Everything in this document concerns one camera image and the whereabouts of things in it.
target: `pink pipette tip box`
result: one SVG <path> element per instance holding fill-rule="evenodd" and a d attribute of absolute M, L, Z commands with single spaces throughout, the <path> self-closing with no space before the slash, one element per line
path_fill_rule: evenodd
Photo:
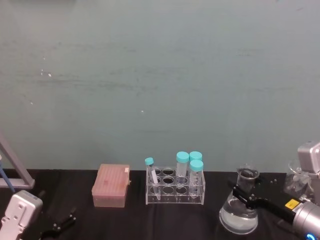
<path fill-rule="evenodd" d="M 124 208 L 129 172 L 129 165 L 101 164 L 92 188 L 94 206 Z"/>

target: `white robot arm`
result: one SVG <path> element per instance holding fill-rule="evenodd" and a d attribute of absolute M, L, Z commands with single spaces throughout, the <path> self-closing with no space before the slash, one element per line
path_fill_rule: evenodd
<path fill-rule="evenodd" d="M 22 240 L 20 236 L 37 219 L 42 206 L 40 198 L 25 190 L 14 194 L 1 220 L 0 240 Z"/>

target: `clear acrylic rack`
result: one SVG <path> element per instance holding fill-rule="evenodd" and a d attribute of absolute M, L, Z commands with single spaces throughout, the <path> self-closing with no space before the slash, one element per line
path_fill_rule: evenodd
<path fill-rule="evenodd" d="M 204 204 L 206 181 L 204 172 L 201 172 L 201 179 L 198 188 L 198 195 L 192 198 L 189 195 L 189 172 L 185 177 L 184 184 L 177 184 L 175 167 L 155 167 L 158 184 L 153 184 L 146 171 L 145 181 L 145 204 Z M 154 193 L 154 187 L 160 188 L 160 199 Z"/>

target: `teal screw cap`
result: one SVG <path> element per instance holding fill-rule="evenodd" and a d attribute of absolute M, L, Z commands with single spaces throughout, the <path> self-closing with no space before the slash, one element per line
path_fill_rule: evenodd
<path fill-rule="evenodd" d="M 190 152 L 190 161 L 192 160 L 200 160 L 202 161 L 202 153 L 199 151 Z"/>
<path fill-rule="evenodd" d="M 144 162 L 145 162 L 145 165 L 148 166 L 148 165 L 154 164 L 155 161 L 152 157 L 148 157 L 144 160 Z"/>
<path fill-rule="evenodd" d="M 178 163 L 182 163 L 182 164 L 189 162 L 189 153 L 187 153 L 185 151 L 178 152 L 176 154 L 176 161 Z"/>
<path fill-rule="evenodd" d="M 204 169 L 204 163 L 200 160 L 192 160 L 190 162 L 190 169 L 195 172 L 202 171 Z"/>

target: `black tablecloth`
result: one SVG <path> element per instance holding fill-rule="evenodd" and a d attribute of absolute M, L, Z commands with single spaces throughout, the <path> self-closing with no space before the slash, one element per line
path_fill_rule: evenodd
<path fill-rule="evenodd" d="M 219 222 L 219 210 L 227 199 L 231 172 L 205 172 L 204 205 L 149 204 L 145 200 L 145 171 L 131 171 L 124 208 L 96 208 L 91 189 L 95 170 L 32 170 L 36 184 L 30 192 L 46 191 L 43 210 L 61 219 L 76 207 L 76 224 L 59 240 L 297 240 L 290 226 L 279 218 L 260 210 L 257 229 L 248 235 L 235 235 Z M 271 180 L 283 184 L 285 174 L 265 173 Z M 8 189 L 0 189 L 0 216 L 11 198 Z"/>

